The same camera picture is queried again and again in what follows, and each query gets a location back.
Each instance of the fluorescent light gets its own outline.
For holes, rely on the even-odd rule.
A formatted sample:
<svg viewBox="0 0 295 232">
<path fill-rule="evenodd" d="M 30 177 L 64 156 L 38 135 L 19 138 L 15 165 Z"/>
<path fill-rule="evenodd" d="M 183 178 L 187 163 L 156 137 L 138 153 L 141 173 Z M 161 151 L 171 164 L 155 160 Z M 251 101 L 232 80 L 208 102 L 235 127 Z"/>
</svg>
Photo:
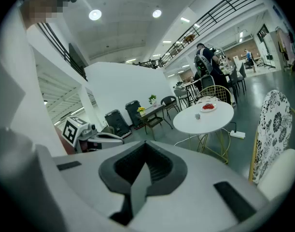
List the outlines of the fluorescent light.
<svg viewBox="0 0 295 232">
<path fill-rule="evenodd" d="M 102 16 L 102 13 L 100 10 L 92 10 L 89 13 L 89 19 L 91 19 L 92 21 L 98 20 L 101 16 Z"/>
<path fill-rule="evenodd" d="M 153 17 L 154 18 L 158 18 L 158 17 L 160 17 L 161 16 L 161 10 L 155 10 L 154 12 L 153 12 Z"/>
<path fill-rule="evenodd" d="M 182 20 L 182 21 L 185 21 L 185 22 L 190 22 L 190 20 L 188 20 L 188 19 L 186 19 L 186 18 L 184 18 L 184 17 L 182 17 L 181 20 Z"/>
<path fill-rule="evenodd" d="M 131 62 L 131 61 L 134 61 L 134 60 L 136 60 L 136 59 L 134 58 L 134 59 L 127 60 L 126 63 L 127 62 Z"/>
<path fill-rule="evenodd" d="M 76 111 L 75 111 L 75 112 L 73 112 L 71 115 L 73 115 L 73 114 L 75 114 L 75 113 L 77 113 L 77 112 L 81 111 L 82 109 L 84 109 L 84 107 L 81 107 L 80 109 L 76 110 Z"/>
</svg>

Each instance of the railing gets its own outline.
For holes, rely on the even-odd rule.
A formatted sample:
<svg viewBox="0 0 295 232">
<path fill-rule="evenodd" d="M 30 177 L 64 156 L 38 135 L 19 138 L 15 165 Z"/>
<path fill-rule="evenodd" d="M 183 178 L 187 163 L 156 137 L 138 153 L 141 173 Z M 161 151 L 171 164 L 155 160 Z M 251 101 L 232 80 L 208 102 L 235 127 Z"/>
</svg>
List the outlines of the railing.
<svg viewBox="0 0 295 232">
<path fill-rule="evenodd" d="M 38 23 L 39 28 L 43 32 L 43 34 L 46 36 L 46 38 L 51 42 L 51 44 L 55 47 L 55 49 L 61 54 L 63 59 L 70 64 L 70 66 L 79 74 L 81 75 L 85 80 L 86 74 L 84 71 L 84 67 L 79 66 L 73 58 L 70 56 L 69 52 L 66 50 L 66 48 L 63 46 L 63 44 L 60 42 L 58 37 L 53 32 L 52 28 L 48 23 Z"/>
<path fill-rule="evenodd" d="M 178 40 L 175 41 L 169 50 L 162 56 L 162 62 L 166 65 L 198 36 L 235 11 L 254 1 L 255 0 L 222 0 L 198 21 L 196 21 L 180 38 L 178 38 Z"/>
<path fill-rule="evenodd" d="M 160 59 L 155 59 L 155 60 L 150 60 L 150 61 L 147 61 L 147 62 L 138 63 L 136 65 L 140 65 L 140 66 L 147 67 L 147 68 L 152 68 L 152 69 L 157 69 L 158 67 L 159 68 L 164 67 L 164 64 L 163 64 L 161 58 Z"/>
</svg>

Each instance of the potted plant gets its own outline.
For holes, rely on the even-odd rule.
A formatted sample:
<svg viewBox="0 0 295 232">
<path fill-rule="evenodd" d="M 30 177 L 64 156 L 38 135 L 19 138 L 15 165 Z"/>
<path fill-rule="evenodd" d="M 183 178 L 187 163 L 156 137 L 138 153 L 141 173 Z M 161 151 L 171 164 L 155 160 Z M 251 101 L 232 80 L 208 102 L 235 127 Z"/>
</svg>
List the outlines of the potted plant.
<svg viewBox="0 0 295 232">
<path fill-rule="evenodd" d="M 144 107 L 139 107 L 139 108 L 137 109 L 137 112 L 139 112 L 140 115 L 143 116 L 143 115 L 145 114 L 145 108 L 144 108 Z"/>
<path fill-rule="evenodd" d="M 156 95 L 151 95 L 150 98 L 148 98 L 149 103 L 153 105 L 154 108 L 157 107 L 157 101 L 156 101 L 157 96 Z"/>
</svg>

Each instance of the red food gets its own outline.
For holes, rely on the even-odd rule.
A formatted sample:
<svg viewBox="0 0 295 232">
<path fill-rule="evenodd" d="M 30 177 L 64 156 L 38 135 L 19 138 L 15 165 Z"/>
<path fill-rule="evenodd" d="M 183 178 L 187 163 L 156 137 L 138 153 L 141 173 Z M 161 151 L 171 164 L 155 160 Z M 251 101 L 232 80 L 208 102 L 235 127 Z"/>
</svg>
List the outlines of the red food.
<svg viewBox="0 0 295 232">
<path fill-rule="evenodd" d="M 203 109 L 213 109 L 214 105 L 213 104 L 206 104 L 202 107 Z"/>
</svg>

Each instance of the plate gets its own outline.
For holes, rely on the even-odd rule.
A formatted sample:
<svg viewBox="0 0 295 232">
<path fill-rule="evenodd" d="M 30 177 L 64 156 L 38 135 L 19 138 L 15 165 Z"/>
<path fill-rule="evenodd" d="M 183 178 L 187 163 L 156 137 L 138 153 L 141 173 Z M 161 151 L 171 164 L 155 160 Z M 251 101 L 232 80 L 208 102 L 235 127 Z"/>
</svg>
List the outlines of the plate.
<svg viewBox="0 0 295 232">
<path fill-rule="evenodd" d="M 201 112 L 204 112 L 204 113 L 208 113 L 208 112 L 211 112 L 211 111 L 214 111 L 216 108 L 217 108 L 217 105 L 216 104 L 213 104 L 214 108 L 213 109 L 203 109 L 203 107 L 208 104 L 209 102 L 205 103 L 202 107 L 201 107 Z"/>
</svg>

